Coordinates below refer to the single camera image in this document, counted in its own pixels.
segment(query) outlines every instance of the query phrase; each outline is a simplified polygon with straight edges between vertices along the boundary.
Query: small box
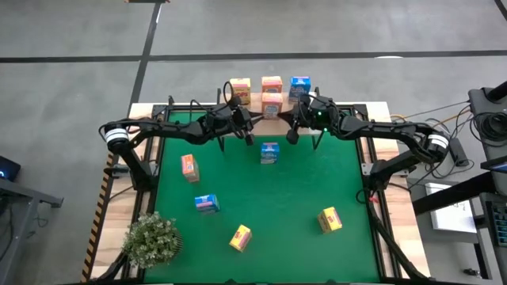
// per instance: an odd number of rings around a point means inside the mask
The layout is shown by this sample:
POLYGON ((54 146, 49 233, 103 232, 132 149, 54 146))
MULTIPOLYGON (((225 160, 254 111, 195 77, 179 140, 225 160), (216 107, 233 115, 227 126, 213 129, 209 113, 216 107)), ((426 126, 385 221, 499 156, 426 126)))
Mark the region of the small box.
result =
POLYGON ((244 225, 240 225, 236 234, 232 237, 231 242, 229 242, 229 245, 240 252, 243 252, 251 238, 252 232, 250 229, 244 225))
POLYGON ((338 217, 338 213, 334 207, 328 207, 322 210, 322 212, 318 214, 317 219, 324 234, 341 229, 340 217, 338 217))
POLYGON ((250 104, 250 78, 232 78, 229 82, 234 90, 234 96, 241 99, 241 104, 250 104))
POLYGON ((181 156, 181 170, 187 181, 191 183, 199 181, 199 166, 193 155, 187 154, 181 156))
POLYGON ((196 208, 203 214, 213 214, 220 211, 219 201, 215 194, 196 197, 196 208))
POLYGON ((262 93, 282 93, 282 78, 280 76, 263 76, 262 93))
POLYGON ((280 146, 278 142, 263 142, 261 144, 261 164, 273 164, 278 162, 280 146))
POLYGON ((281 93, 262 94, 262 113, 265 119, 278 119, 277 115, 282 110, 284 98, 281 93))
POLYGON ((308 94, 310 92, 310 87, 309 76, 291 77, 291 89, 288 91, 288 100, 290 102, 297 102, 301 94, 308 94))

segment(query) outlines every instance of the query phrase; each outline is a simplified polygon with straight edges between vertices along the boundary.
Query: robotic arm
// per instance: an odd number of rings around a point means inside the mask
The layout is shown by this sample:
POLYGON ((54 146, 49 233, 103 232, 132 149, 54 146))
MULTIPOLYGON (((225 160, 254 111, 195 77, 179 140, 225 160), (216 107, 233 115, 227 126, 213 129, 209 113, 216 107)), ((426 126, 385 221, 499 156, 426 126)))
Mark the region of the robotic arm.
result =
POLYGON ((414 169, 419 162, 441 162, 448 152, 449 137, 426 123, 363 121, 343 113, 333 103, 333 99, 327 97, 303 95, 291 112, 282 113, 279 117, 291 126, 287 140, 292 144, 298 142, 297 131, 300 127, 328 131, 332 136, 344 140, 366 137, 398 139, 404 142, 409 151, 389 161, 378 160, 373 164, 367 185, 372 191, 384 190, 394 173, 414 169))
POLYGON ((158 136, 184 139, 189 143, 202 145, 214 138, 233 133, 237 138, 245 139, 247 145, 254 143, 254 135, 250 132, 262 116, 240 106, 237 97, 226 104, 217 104, 209 108, 200 106, 200 109, 206 114, 189 123, 123 119, 106 123, 99 128, 101 135, 101 130, 104 132, 109 151, 120 155, 130 168, 135 190, 150 191, 156 187, 148 163, 140 161, 134 151, 144 139, 158 136), (137 130, 130 131, 131 127, 137 127, 137 130), (133 133, 137 135, 129 140, 128 134, 133 133))

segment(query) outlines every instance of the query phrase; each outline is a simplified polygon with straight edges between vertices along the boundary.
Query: gray floor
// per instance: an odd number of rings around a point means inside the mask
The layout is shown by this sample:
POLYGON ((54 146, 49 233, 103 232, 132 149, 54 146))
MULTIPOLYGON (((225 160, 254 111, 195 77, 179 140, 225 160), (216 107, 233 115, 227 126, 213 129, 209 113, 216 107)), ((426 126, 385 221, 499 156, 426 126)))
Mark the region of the gray floor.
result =
MULTIPOLYGON (((140 55, 152 11, 121 0, 3 0, 0 57, 140 55)), ((173 0, 160 13, 151 53, 505 50, 506 35, 493 0, 173 0)), ((16 284, 78 281, 105 162, 97 128, 125 116, 138 66, 0 64, 0 155, 22 164, 20 183, 65 196, 61 209, 40 209, 50 223, 28 241, 16 284)), ((387 101, 392 113, 410 114, 503 82, 507 57, 149 63, 139 101, 213 101, 228 78, 251 77, 259 89, 267 74, 310 75, 336 101, 387 101)), ((467 129, 460 138, 470 159, 484 160, 467 129)), ((475 166, 450 179, 480 172, 475 166)), ((425 241, 433 276, 473 282, 459 273, 475 258, 470 248, 456 255, 462 248, 425 241)))

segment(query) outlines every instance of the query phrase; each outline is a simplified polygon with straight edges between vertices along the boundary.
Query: green mat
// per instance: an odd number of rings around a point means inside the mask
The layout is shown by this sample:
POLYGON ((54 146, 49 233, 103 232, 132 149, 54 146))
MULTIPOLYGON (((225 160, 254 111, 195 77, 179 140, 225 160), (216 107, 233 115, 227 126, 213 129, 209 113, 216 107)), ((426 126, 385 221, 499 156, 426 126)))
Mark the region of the green mat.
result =
MULTIPOLYGON (((188 121, 188 113, 170 120, 188 121)), ((170 265, 146 271, 148 283, 320 283, 379 281, 364 205, 356 146, 325 135, 317 150, 302 136, 297 146, 284 136, 257 137, 253 146, 228 137, 193 146, 167 139, 155 209, 176 218, 185 244, 170 265), (280 144, 275 165, 260 164, 260 145, 280 144), (181 155, 193 154, 200 182, 181 174, 181 155), (221 211, 202 215, 194 197, 216 194, 221 211), (322 234, 317 215, 336 207, 343 228, 322 234), (243 224, 252 230, 244 253, 229 246, 243 224)))

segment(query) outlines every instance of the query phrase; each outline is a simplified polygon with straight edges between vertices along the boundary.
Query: potted plant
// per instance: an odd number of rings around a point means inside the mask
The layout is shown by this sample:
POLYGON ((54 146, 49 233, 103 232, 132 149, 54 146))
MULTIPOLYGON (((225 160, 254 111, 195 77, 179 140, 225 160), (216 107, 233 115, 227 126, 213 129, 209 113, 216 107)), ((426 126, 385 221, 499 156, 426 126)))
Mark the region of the potted plant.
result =
POLYGON ((134 265, 151 268, 169 262, 183 248, 180 232, 174 227, 176 219, 167 220, 158 212, 141 215, 125 234, 124 252, 134 265))

